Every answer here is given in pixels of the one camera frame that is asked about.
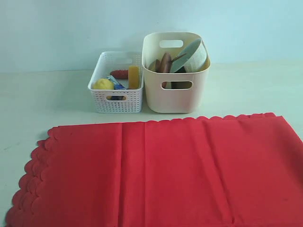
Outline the silver table knife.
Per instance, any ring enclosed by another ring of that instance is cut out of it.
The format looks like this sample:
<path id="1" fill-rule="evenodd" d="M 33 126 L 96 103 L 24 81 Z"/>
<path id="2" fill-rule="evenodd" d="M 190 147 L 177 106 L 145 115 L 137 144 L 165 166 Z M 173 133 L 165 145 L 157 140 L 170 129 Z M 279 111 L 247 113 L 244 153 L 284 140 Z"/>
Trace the silver table knife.
<path id="1" fill-rule="evenodd" d="M 156 61 L 153 61 L 153 62 L 149 65 L 148 70 L 154 71 L 154 72 L 156 71 Z"/>

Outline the wooden chopstick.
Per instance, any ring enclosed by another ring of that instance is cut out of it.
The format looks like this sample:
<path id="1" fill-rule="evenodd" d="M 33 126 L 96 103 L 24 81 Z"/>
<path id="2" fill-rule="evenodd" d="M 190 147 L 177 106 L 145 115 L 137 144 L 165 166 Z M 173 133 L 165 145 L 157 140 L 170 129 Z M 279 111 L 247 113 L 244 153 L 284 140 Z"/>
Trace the wooden chopstick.
<path id="1" fill-rule="evenodd" d="M 185 56 L 186 54 L 187 54 L 187 53 L 184 53 L 184 54 L 181 54 L 181 55 L 179 55 L 179 56 L 176 56 L 174 59 L 171 60 L 171 63 L 173 63 L 174 61 L 176 61 L 176 60 L 182 58 L 182 57 Z"/>

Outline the brown wooden plate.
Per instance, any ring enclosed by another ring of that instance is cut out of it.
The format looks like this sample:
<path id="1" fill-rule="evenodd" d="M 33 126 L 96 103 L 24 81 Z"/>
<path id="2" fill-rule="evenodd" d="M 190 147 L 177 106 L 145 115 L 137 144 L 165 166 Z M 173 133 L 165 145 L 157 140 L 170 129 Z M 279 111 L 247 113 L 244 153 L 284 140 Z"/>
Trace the brown wooden plate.
<path id="1" fill-rule="evenodd" d="M 171 55 L 170 53 L 164 53 L 161 61 L 160 61 L 160 70 L 158 73 L 170 73 L 171 68 Z"/>

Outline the dark wooden spoon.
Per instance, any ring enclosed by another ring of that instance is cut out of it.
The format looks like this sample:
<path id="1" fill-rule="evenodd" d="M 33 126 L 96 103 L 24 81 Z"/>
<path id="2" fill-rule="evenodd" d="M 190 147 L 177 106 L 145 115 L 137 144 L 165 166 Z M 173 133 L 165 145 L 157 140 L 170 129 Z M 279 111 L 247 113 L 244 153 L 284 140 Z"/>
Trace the dark wooden spoon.
<path id="1" fill-rule="evenodd" d="M 155 72 L 159 72 L 160 70 L 160 61 L 158 59 L 155 60 Z"/>

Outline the red sausage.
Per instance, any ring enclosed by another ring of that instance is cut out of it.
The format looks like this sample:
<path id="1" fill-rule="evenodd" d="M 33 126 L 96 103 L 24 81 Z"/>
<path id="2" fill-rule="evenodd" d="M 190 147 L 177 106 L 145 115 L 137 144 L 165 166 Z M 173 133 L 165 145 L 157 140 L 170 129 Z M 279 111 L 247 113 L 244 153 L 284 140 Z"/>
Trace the red sausage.
<path id="1" fill-rule="evenodd" d="M 128 79 L 128 70 L 114 70 L 110 75 L 116 79 Z"/>

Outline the yellow cheese wedge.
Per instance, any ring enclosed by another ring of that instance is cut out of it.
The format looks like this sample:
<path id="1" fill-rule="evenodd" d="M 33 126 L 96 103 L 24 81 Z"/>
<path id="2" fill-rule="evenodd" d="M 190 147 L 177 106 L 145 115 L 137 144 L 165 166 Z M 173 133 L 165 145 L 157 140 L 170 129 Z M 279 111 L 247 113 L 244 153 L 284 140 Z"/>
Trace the yellow cheese wedge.
<path id="1" fill-rule="evenodd" d="M 138 89 L 139 88 L 139 67 L 130 66 L 128 69 L 128 88 L 129 89 Z"/>

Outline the yellow lemon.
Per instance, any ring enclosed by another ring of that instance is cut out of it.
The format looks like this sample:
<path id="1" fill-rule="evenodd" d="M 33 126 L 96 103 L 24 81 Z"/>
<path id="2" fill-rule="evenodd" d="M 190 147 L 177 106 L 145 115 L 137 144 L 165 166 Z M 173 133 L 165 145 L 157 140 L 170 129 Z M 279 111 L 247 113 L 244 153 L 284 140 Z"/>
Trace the yellow lemon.
<path id="1" fill-rule="evenodd" d="M 92 88 L 100 90 L 114 90 L 114 83 L 108 79 L 99 79 L 93 84 Z"/>

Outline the white ceramic bowl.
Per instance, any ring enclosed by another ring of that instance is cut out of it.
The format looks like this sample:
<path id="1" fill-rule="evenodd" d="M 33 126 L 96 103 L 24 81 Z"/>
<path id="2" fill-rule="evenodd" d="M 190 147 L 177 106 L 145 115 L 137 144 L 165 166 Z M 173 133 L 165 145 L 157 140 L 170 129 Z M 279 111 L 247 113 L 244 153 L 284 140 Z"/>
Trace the white ceramic bowl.
<path id="1" fill-rule="evenodd" d="M 184 53 L 187 54 L 172 63 L 170 73 L 176 73 L 182 67 L 189 73 L 199 72 L 207 58 L 207 52 L 201 38 L 192 41 L 177 56 Z"/>

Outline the white perforated plastic basket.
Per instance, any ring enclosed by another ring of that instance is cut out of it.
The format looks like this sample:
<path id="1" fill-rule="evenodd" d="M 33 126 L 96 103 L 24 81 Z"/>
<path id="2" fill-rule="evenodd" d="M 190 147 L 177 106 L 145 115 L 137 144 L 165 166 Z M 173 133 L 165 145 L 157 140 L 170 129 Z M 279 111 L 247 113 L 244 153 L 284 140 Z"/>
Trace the white perforated plastic basket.
<path id="1" fill-rule="evenodd" d="M 116 79 L 124 89 L 94 89 L 93 85 L 115 70 L 128 70 L 137 66 L 139 70 L 139 87 L 128 88 L 128 80 Z M 88 89 L 99 113 L 138 113 L 142 109 L 143 99 L 142 55 L 139 52 L 103 52 L 100 54 Z"/>

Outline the red scalloped placemat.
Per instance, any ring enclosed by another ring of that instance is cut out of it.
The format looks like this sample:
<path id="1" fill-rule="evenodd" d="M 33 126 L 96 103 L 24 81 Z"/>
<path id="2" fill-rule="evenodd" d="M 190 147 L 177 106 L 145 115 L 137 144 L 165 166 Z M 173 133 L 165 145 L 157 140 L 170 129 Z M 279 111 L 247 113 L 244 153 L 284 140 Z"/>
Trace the red scalloped placemat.
<path id="1" fill-rule="evenodd" d="M 300 227 L 303 143 L 273 113 L 58 126 L 8 227 Z"/>

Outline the cream plastic bin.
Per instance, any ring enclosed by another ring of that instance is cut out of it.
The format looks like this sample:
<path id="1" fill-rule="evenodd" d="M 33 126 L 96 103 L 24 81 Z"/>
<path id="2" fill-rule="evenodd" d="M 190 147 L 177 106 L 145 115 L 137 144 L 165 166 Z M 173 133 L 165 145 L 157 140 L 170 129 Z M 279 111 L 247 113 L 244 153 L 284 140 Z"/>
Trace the cream plastic bin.
<path id="1" fill-rule="evenodd" d="M 158 113 L 190 113 L 201 103 L 205 80 L 211 66 L 207 58 L 199 72 L 186 72 L 184 67 L 176 73 L 157 73 L 148 70 L 156 59 L 168 52 L 174 59 L 192 41 L 201 38 L 190 32 L 159 32 L 143 40 L 142 66 L 149 108 Z"/>

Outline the blue white milk carton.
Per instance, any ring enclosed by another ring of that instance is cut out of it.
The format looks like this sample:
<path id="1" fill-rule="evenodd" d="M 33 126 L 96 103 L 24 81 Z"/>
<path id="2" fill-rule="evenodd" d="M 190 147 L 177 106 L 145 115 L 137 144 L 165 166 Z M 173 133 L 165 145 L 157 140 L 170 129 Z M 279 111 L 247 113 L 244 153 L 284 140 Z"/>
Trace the blue white milk carton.
<path id="1" fill-rule="evenodd" d="M 126 90 L 126 88 L 122 84 L 120 84 L 114 76 L 109 75 L 106 77 L 106 79 L 108 79 L 109 81 L 111 81 L 114 84 L 114 90 Z M 112 101 L 126 100 L 126 97 L 125 96 L 109 96 L 109 97 L 107 97 L 107 100 L 112 100 Z"/>

